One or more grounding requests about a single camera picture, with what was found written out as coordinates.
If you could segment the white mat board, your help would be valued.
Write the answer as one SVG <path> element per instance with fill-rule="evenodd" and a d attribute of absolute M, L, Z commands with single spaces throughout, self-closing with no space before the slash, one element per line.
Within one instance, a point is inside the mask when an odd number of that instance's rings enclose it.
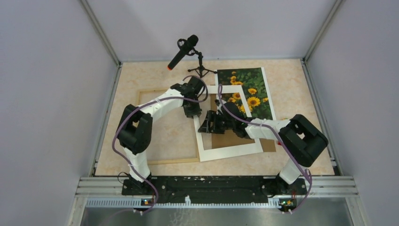
<path fill-rule="evenodd" d="M 209 94 L 218 94 L 218 86 L 217 85 L 210 85 L 207 88 L 208 88 Z M 223 94 L 224 93 L 228 93 L 228 94 L 239 93 L 241 98 L 245 97 L 243 89 L 240 85 L 222 86 L 222 93 Z M 244 105 L 244 109 L 246 111 L 247 117 L 252 117 L 252 114 L 250 112 L 247 102 L 244 101 L 243 105 Z M 221 147 L 221 148 L 205 150 L 204 145 L 203 145 L 202 135 L 201 135 L 201 133 L 198 132 L 198 129 L 200 128 L 199 117 L 194 116 L 193 122 L 194 122 L 195 131 L 196 131 L 198 157 L 199 157 L 200 162 L 232 158 L 232 157 L 238 157 L 238 156 L 263 152 L 261 142 L 258 138 L 255 139 L 254 143 L 251 143 L 251 144 L 228 146 L 228 147 Z"/>

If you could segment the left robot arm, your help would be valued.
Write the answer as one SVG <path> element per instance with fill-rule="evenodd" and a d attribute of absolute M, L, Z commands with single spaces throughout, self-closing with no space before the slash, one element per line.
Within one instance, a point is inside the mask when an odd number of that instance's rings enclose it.
<path fill-rule="evenodd" d="M 130 167 L 129 178 L 133 181 L 133 189 L 139 194 L 150 191 L 151 172 L 147 162 L 146 149 L 152 139 L 153 123 L 170 111 L 182 108 L 187 118 L 201 115 L 199 96 L 207 95 L 205 82 L 198 76 L 189 75 L 188 82 L 176 83 L 159 97 L 139 106 L 127 105 L 122 113 L 119 125 L 112 141 L 123 147 L 122 156 Z"/>

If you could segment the sunflower photo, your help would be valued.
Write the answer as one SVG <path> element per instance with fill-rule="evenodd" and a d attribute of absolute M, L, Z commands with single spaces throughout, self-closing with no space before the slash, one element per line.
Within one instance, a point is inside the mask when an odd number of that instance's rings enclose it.
<path fill-rule="evenodd" d="M 217 70 L 216 84 L 242 87 L 243 95 L 239 92 L 222 94 L 222 100 L 234 103 L 242 113 L 245 113 L 244 104 L 247 103 L 253 117 L 276 119 L 264 68 L 220 69 Z"/>

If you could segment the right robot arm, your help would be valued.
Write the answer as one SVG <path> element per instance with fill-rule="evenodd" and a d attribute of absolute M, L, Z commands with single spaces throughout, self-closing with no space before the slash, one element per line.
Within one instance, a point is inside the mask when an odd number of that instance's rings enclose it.
<path fill-rule="evenodd" d="M 277 175 L 276 188 L 288 194 L 295 181 L 304 176 L 312 183 L 309 167 L 329 144 L 327 137 L 305 116 L 296 114 L 287 120 L 268 120 L 248 117 L 232 103 L 216 103 L 216 110 L 208 110 L 199 133 L 224 134 L 231 130 L 244 139 L 277 141 L 286 151 L 289 160 Z"/>

